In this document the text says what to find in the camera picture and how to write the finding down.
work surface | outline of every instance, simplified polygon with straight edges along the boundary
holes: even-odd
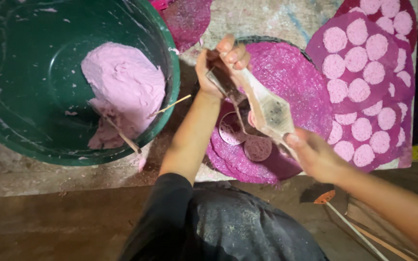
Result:
[[[214,0],[211,22],[202,36],[203,46],[213,48],[225,33],[233,33],[236,37],[278,37],[304,49],[314,32],[335,14],[341,2]],[[417,14],[418,0],[411,2]],[[182,82],[179,97],[195,93],[197,77],[193,66],[201,48],[200,44],[196,44],[179,56]],[[139,160],[135,154],[103,165],[64,167],[24,157],[0,144],[0,196],[63,194],[75,190],[151,185],[157,178],[162,157],[190,104],[190,100],[178,104],[163,131],[142,149],[147,156],[142,172],[138,171]],[[391,162],[383,168],[395,168],[397,164],[397,161]],[[210,161],[205,158],[196,179],[218,181],[231,178],[211,169]]]

pink dough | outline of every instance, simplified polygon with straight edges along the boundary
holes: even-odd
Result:
[[[369,62],[364,68],[364,80],[369,84],[379,84],[385,77],[385,68],[379,62]]]
[[[383,108],[377,116],[377,120],[382,130],[389,130],[396,122],[396,112],[389,107]]]
[[[349,41],[354,45],[361,45],[366,42],[367,36],[367,26],[364,19],[359,18],[356,21],[353,21],[346,28],[346,35],[348,36]]]
[[[372,151],[372,147],[368,144],[364,144],[357,148],[356,152],[354,153],[354,157],[352,157],[352,161],[358,167],[364,167],[369,165],[373,159],[375,158],[375,154]]]
[[[412,30],[412,18],[411,15],[406,11],[399,12],[393,21],[394,29],[396,32],[407,35]]]
[[[254,162],[264,161],[272,152],[272,142],[269,138],[249,135],[244,144],[244,154]]]
[[[336,79],[345,72],[345,61],[337,54],[325,57],[322,71],[328,79]]]
[[[367,64],[367,52],[364,48],[357,46],[349,50],[345,55],[345,66],[353,73],[359,72]]]
[[[128,138],[137,138],[154,120],[150,115],[161,107],[165,78],[139,50],[117,43],[105,43],[90,51],[81,63],[82,72],[96,98],[89,102],[108,115]],[[91,149],[122,146],[124,140],[101,117]]]
[[[411,76],[406,71],[400,71],[396,76],[401,78],[407,87],[411,86]]]
[[[369,144],[375,153],[385,153],[390,148],[390,135],[386,131],[378,131],[372,135]]]
[[[387,18],[393,18],[398,14],[400,7],[401,3],[399,3],[399,0],[383,0],[381,7],[382,15]]]
[[[335,114],[335,120],[341,125],[350,125],[357,119],[357,112],[349,114]]]
[[[377,33],[367,39],[367,55],[370,61],[376,61],[385,55],[388,50],[388,40],[385,36]]]
[[[325,48],[331,53],[342,50],[348,43],[345,31],[338,27],[328,28],[324,33],[323,41]]]
[[[360,8],[363,9],[364,13],[367,15],[376,13],[381,5],[382,0],[360,0]]]
[[[338,142],[333,150],[345,161],[350,161],[354,155],[354,147],[349,141],[340,141]]]
[[[398,103],[399,108],[401,108],[401,122],[404,121],[404,117],[406,117],[407,114],[407,105],[404,103]]]
[[[404,50],[403,48],[400,48],[398,50],[398,66],[396,66],[396,68],[394,69],[394,72],[400,72],[401,70],[404,69],[404,66],[406,65],[406,58],[407,58],[407,54],[406,54],[406,50]]]
[[[348,95],[348,85],[343,80],[334,79],[328,81],[327,89],[332,103],[339,103]]]
[[[351,126],[351,134],[354,139],[364,141],[370,139],[372,135],[372,125],[366,118],[357,119]]]
[[[362,102],[370,95],[369,85],[361,78],[354,79],[349,84],[348,97],[353,102]]]
[[[336,122],[332,121],[332,132],[330,133],[330,136],[328,137],[328,144],[332,145],[337,143],[339,140],[341,140],[341,136],[343,135],[343,128],[341,125]]]
[[[382,107],[383,107],[383,101],[380,101],[376,103],[375,105],[370,106],[367,109],[364,109],[362,113],[367,116],[375,116],[381,112]]]
[[[381,27],[383,30],[385,30],[389,34],[394,34],[394,27],[393,27],[393,21],[389,19],[388,17],[382,16],[377,21],[376,24]]]

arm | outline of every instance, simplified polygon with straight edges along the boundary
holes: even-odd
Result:
[[[286,142],[298,154],[307,175],[348,191],[418,246],[418,195],[355,169],[314,133],[296,128]]]

concrete floor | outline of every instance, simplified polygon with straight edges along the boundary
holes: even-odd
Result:
[[[375,255],[322,205],[299,204],[314,181],[296,176],[277,187],[232,184],[270,202],[303,224],[334,261],[374,261]],[[115,260],[140,217],[149,186],[0,197],[0,260]],[[346,194],[333,205],[344,213]],[[387,254],[390,260],[399,260]]]

wooden stick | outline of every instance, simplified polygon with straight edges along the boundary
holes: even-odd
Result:
[[[187,96],[185,96],[185,97],[183,97],[183,98],[179,99],[178,101],[174,102],[173,104],[171,104],[171,105],[167,106],[167,108],[162,109],[162,110],[158,110],[158,111],[154,112],[154,113],[153,113],[153,114],[151,114],[151,116],[149,116],[149,117],[153,117],[153,116],[157,115],[158,113],[164,112],[164,111],[168,110],[169,108],[171,108],[173,105],[175,105],[175,104],[177,104],[177,103],[179,103],[179,102],[181,102],[181,101],[183,101],[183,100],[186,100],[186,99],[188,99],[188,98],[190,98],[190,97],[191,97],[191,94],[188,94]]]

